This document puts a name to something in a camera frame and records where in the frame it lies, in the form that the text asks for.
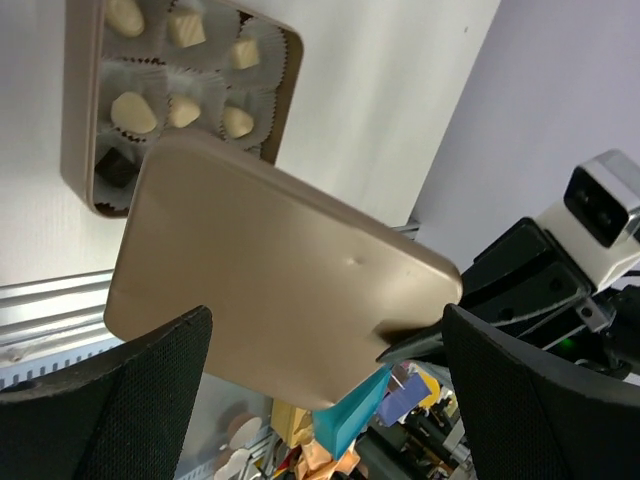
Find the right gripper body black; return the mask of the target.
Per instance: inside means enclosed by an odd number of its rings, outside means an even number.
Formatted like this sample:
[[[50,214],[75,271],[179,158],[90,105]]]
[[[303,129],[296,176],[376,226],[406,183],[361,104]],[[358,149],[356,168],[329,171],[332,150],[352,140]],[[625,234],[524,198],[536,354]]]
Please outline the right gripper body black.
[[[504,333],[617,379],[638,373],[638,286],[597,290],[533,219],[503,233],[462,280],[461,307]]]

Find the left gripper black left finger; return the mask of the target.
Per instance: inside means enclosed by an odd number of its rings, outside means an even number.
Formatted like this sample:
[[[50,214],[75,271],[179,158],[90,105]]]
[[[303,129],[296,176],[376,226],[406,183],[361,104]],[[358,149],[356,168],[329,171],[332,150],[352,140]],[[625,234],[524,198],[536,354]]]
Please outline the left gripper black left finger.
[[[4,479],[171,479],[212,334],[199,306],[1,391]]]

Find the dark square chocolate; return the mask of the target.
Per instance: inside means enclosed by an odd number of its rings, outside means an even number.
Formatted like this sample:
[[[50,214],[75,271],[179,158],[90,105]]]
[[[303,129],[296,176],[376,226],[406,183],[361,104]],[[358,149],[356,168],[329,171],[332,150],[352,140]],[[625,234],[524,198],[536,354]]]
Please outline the dark square chocolate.
[[[116,148],[110,148],[96,163],[95,174],[108,185],[123,189],[137,176],[139,170]]]

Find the white square chocolate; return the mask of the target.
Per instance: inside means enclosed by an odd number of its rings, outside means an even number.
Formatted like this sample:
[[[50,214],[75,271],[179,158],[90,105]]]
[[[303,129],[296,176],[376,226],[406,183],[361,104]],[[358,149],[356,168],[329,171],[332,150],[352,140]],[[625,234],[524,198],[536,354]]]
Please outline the white square chocolate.
[[[173,43],[188,48],[206,41],[203,16],[190,9],[178,9],[169,13],[168,30]]]
[[[260,63],[258,42],[253,37],[240,37],[230,51],[231,67],[234,70],[245,70]]]

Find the white heart chocolate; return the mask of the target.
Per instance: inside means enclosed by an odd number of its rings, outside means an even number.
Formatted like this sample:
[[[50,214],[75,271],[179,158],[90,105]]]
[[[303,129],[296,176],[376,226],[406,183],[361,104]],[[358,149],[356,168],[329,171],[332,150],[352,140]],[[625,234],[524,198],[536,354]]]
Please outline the white heart chocolate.
[[[112,102],[110,117],[117,128],[136,135],[150,133],[157,127],[157,118],[146,100],[132,91],[122,93]]]

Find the white oval swirl chocolate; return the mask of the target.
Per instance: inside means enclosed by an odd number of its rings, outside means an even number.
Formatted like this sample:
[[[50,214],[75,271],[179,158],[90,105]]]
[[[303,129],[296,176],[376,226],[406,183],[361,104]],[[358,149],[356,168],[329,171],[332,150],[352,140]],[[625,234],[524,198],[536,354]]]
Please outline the white oval swirl chocolate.
[[[126,38],[135,38],[145,29],[142,11],[134,0],[107,0],[105,21],[111,29]]]

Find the gold tin lid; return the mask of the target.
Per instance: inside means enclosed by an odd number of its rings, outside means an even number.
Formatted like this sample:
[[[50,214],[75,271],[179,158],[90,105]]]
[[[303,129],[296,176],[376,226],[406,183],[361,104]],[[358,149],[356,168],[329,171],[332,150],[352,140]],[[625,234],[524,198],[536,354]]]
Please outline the gold tin lid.
[[[146,152],[104,320],[129,341],[198,306],[208,374],[307,410],[338,403],[394,334],[462,296],[440,254],[207,133]]]

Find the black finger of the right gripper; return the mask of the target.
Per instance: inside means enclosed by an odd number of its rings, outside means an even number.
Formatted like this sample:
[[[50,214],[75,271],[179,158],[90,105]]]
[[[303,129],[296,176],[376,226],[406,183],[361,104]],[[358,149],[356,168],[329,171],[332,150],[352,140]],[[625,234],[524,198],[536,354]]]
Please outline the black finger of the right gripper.
[[[387,328],[378,336],[387,344],[376,358],[380,364],[409,360],[429,362],[445,353],[440,322],[420,328]]]

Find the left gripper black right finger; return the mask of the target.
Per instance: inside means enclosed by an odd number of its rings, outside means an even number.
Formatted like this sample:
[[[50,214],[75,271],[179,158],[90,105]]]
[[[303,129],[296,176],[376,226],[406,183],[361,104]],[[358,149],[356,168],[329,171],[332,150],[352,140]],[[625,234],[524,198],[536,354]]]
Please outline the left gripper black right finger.
[[[481,479],[636,479],[639,388],[444,309],[446,358]]]

